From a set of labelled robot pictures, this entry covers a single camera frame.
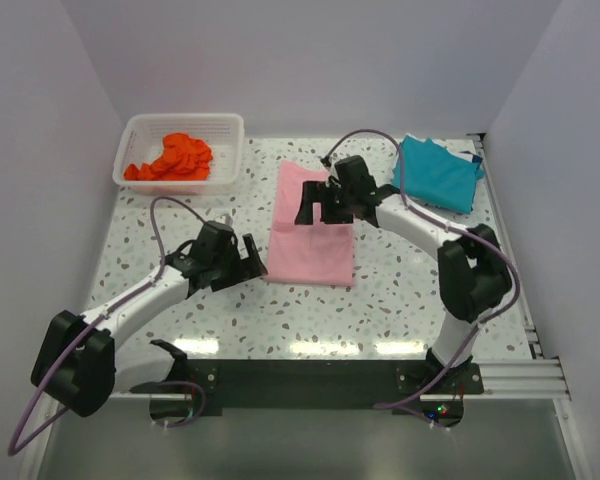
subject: gray wall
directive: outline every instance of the gray wall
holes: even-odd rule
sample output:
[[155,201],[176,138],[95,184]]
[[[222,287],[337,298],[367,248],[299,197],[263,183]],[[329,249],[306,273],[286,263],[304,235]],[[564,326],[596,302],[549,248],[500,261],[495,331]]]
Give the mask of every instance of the gray wall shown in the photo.
[[564,0],[487,139],[530,308],[600,478],[600,0]]
[[49,320],[86,298],[121,129],[62,5],[0,1],[0,479]]
[[559,0],[63,0],[123,121],[484,132]]

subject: white plastic bin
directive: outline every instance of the white plastic bin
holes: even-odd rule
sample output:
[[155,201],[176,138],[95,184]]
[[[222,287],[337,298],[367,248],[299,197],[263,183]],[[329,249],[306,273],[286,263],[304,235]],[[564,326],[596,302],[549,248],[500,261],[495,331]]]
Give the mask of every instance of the white plastic bin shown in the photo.
[[[138,167],[162,155],[162,139],[170,133],[186,133],[211,147],[209,178],[202,181],[127,181],[125,169]],[[122,134],[113,163],[113,181],[143,195],[222,194],[231,191],[242,163],[244,121],[236,114],[165,113],[136,115]]]

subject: orange cloth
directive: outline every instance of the orange cloth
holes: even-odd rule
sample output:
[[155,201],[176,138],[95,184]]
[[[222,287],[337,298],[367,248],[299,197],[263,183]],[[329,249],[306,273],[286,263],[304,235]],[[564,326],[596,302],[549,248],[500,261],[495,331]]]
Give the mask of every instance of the orange cloth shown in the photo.
[[162,139],[162,156],[152,164],[140,168],[131,164],[124,171],[125,180],[206,180],[209,162],[213,160],[211,148],[204,141],[191,138],[186,133],[172,133]]

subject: teal folded cloth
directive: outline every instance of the teal folded cloth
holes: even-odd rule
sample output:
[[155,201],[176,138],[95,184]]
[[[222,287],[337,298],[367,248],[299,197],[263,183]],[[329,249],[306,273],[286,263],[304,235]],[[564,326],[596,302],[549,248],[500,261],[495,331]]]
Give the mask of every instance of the teal folded cloth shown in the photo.
[[[405,192],[431,205],[471,213],[476,182],[484,177],[482,158],[470,152],[454,155],[430,138],[420,141],[407,135],[401,144],[405,160]],[[393,169],[394,186],[400,187],[400,167]]]

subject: speckled tabletop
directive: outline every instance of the speckled tabletop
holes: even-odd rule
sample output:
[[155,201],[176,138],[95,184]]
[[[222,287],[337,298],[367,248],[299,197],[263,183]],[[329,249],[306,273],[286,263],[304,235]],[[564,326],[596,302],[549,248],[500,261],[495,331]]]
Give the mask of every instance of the speckled tabletop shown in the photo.
[[[253,234],[266,263],[278,165],[290,160],[319,169],[318,158],[336,139],[247,139],[235,190],[222,196],[180,197],[208,219],[230,214],[238,236]],[[474,151],[470,140],[439,143]],[[388,142],[358,138],[343,144],[340,157],[362,155],[377,182],[388,181],[395,163]],[[142,280],[158,263],[148,205],[151,197],[121,188],[91,291],[89,307],[104,303]],[[469,216],[444,216],[468,225],[495,227],[485,181],[478,183]],[[168,250],[195,238],[200,228],[185,210],[164,202],[156,210]],[[197,357],[218,358],[422,358],[444,316],[436,263],[389,232],[355,223],[355,286],[351,288],[270,284],[252,280],[217,293],[201,291],[165,311],[118,352],[147,356],[153,338],[175,343]],[[480,334],[480,360],[529,359],[520,308],[492,321]]]

